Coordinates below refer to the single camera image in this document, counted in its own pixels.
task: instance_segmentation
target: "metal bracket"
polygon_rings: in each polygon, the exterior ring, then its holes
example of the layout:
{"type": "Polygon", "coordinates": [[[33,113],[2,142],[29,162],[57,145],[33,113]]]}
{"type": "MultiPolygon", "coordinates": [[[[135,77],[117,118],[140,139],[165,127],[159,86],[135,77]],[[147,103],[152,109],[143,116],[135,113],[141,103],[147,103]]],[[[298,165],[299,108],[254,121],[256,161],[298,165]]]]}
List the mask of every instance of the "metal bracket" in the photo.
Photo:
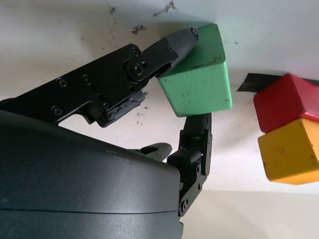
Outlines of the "metal bracket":
{"type": "Polygon", "coordinates": [[[167,163],[180,172],[179,216],[188,208],[202,190],[210,170],[211,113],[186,118],[179,137],[179,150],[167,158],[167,163]]]}

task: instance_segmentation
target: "screw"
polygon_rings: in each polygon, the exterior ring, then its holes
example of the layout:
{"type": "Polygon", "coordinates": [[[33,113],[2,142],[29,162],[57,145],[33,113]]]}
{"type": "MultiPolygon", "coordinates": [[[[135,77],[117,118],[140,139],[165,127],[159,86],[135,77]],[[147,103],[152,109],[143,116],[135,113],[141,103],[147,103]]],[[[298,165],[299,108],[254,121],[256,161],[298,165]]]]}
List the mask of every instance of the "screw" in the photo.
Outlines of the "screw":
{"type": "Polygon", "coordinates": [[[55,116],[60,116],[63,113],[63,110],[58,106],[53,106],[51,111],[55,116]]]}
{"type": "Polygon", "coordinates": [[[182,201],[181,205],[180,205],[180,209],[181,209],[181,212],[183,213],[184,212],[184,209],[186,208],[186,205],[185,205],[185,201],[182,201]]]}
{"type": "Polygon", "coordinates": [[[138,56],[140,54],[139,51],[137,49],[135,49],[135,48],[133,48],[131,50],[131,52],[132,52],[133,56],[138,56]]]}
{"type": "Polygon", "coordinates": [[[92,84],[92,79],[88,75],[82,76],[82,79],[88,86],[92,84]]]}
{"type": "Polygon", "coordinates": [[[62,77],[59,77],[58,79],[56,79],[56,82],[58,83],[60,87],[66,87],[66,85],[68,84],[66,80],[64,80],[62,77]]]}
{"type": "Polygon", "coordinates": [[[132,70],[133,70],[134,74],[138,75],[138,76],[141,75],[143,72],[143,68],[137,63],[132,66],[132,70]]]}
{"type": "Polygon", "coordinates": [[[103,109],[107,110],[108,108],[110,108],[110,104],[107,101],[104,101],[101,103],[101,106],[103,107],[103,109]]]}

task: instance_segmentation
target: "black tape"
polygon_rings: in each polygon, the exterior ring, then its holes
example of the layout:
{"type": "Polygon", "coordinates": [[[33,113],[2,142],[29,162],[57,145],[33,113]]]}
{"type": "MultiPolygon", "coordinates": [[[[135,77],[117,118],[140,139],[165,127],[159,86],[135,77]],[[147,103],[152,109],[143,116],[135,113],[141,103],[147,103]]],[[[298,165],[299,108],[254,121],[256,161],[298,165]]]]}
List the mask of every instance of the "black tape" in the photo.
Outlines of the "black tape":
{"type": "MultiPolygon", "coordinates": [[[[265,89],[267,86],[274,83],[276,80],[282,76],[266,75],[266,74],[255,74],[248,73],[244,83],[238,88],[237,91],[242,92],[260,92],[265,89]]],[[[319,81],[304,79],[316,86],[319,86],[319,81]]]]}

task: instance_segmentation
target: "wooden block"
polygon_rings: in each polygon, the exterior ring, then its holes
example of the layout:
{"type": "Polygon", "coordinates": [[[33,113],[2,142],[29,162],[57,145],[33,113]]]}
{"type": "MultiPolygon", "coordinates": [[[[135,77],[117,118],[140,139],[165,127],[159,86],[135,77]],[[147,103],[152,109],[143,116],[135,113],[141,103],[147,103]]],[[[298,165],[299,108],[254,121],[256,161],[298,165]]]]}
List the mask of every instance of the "wooden block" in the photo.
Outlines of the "wooden block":
{"type": "Polygon", "coordinates": [[[219,28],[210,24],[198,29],[192,52],[159,79],[178,117],[232,108],[228,68],[219,28]]]}
{"type": "Polygon", "coordinates": [[[267,178],[300,185],[319,181],[319,123],[297,119],[258,138],[267,178]]]}
{"type": "Polygon", "coordinates": [[[319,122],[319,87],[285,74],[254,97],[262,132],[268,133],[299,118],[319,122]]]}

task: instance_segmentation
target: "dirt mark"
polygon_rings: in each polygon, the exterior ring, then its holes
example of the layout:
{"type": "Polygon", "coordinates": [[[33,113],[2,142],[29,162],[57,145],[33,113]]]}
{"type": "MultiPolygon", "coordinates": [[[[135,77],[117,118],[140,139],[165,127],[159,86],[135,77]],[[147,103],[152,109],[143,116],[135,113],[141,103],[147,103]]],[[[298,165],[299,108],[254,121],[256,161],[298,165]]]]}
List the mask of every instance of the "dirt mark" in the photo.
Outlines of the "dirt mark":
{"type": "Polygon", "coordinates": [[[168,10],[170,10],[170,9],[173,9],[173,10],[176,9],[176,7],[175,7],[175,5],[174,5],[174,1],[170,1],[170,3],[167,4],[162,11],[159,11],[159,12],[155,13],[153,16],[160,15],[160,14],[162,14],[163,12],[168,13],[168,10]]]}
{"type": "Polygon", "coordinates": [[[134,35],[136,35],[136,34],[138,34],[140,31],[145,31],[146,30],[146,27],[143,27],[143,25],[138,25],[138,26],[135,26],[135,27],[133,27],[133,31],[132,31],[132,33],[134,34],[134,35]]]}
{"type": "Polygon", "coordinates": [[[199,65],[197,65],[197,66],[192,67],[192,70],[193,70],[193,69],[197,69],[197,68],[201,68],[201,67],[205,67],[205,66],[210,66],[210,65],[216,64],[218,61],[220,61],[220,57],[219,57],[219,56],[216,56],[212,61],[208,62],[207,64],[199,64],[199,65]]]}
{"type": "Polygon", "coordinates": [[[110,14],[112,15],[113,13],[116,12],[116,7],[113,7],[113,6],[109,6],[109,10],[110,10],[110,14]]]}

